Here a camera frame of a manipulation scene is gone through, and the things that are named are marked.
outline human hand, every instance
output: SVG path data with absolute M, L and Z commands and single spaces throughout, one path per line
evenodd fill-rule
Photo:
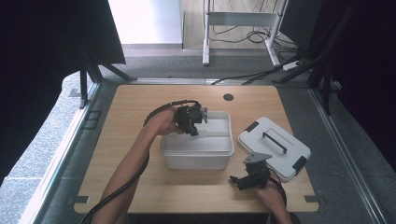
M 184 133 L 175 124 L 175 114 L 177 107 L 170 106 L 152 117 L 146 127 L 154 132 L 155 135 L 167 135 L 169 133 Z
M 271 177 L 276 179 L 276 174 L 271 171 Z M 282 195 L 276 184 L 267 181 L 265 186 L 253 188 L 260 201 L 274 214 L 277 223 L 291 223 L 289 212 L 283 202 Z

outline white plastic tray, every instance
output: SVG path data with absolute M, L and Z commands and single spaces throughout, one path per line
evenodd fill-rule
M 262 133 L 267 133 L 285 147 L 286 153 L 274 141 L 263 137 Z M 248 152 L 272 155 L 267 164 L 283 182 L 288 182 L 297 175 L 311 155 L 311 150 L 306 145 L 266 117 L 257 119 L 247 127 L 238 136 L 238 141 Z
M 225 169 L 233 155 L 231 118 L 227 112 L 208 111 L 208 123 L 195 124 L 197 136 L 170 133 L 163 136 L 160 150 L 170 169 Z

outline white lid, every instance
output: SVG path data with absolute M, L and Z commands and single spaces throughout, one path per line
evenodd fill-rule
M 285 147 L 286 153 L 274 141 L 268 137 L 262 137 L 262 133 L 267 133 Z M 294 167 L 301 169 L 304 161 L 308 160 L 311 155 L 311 150 L 306 145 L 265 117 L 257 119 L 243 131 L 238 141 L 248 152 L 272 155 L 272 158 L 267 160 L 268 166 L 286 182 L 300 171 Z
M 234 151 L 227 112 L 208 111 L 208 123 L 195 124 L 198 135 L 170 133 L 161 140 L 164 156 L 231 156 Z

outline white container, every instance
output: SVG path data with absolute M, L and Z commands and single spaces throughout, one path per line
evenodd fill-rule
M 207 121 L 195 124 L 197 136 L 185 133 L 163 136 L 160 150 L 170 169 L 220 170 L 227 167 L 234 152 L 230 115 L 208 111 Z

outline human arm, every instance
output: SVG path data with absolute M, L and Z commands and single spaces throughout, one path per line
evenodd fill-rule
M 120 162 L 113 176 L 107 183 L 102 195 L 102 200 L 119 189 L 137 173 L 149 154 L 149 148 L 155 137 L 168 133 L 182 133 L 175 125 L 175 114 L 177 109 L 169 107 L 152 117 L 140 130 L 131 149 Z M 111 200 L 93 216 L 92 223 L 124 223 L 129 206 L 134 197 L 137 182 L 126 189 L 121 195 Z
M 276 175 L 271 171 L 271 176 L 274 178 Z M 286 210 L 283 203 L 282 195 L 276 184 L 272 181 L 267 181 L 264 187 L 257 187 L 253 189 L 260 201 L 271 211 L 275 216 L 277 224 L 291 224 L 290 214 Z

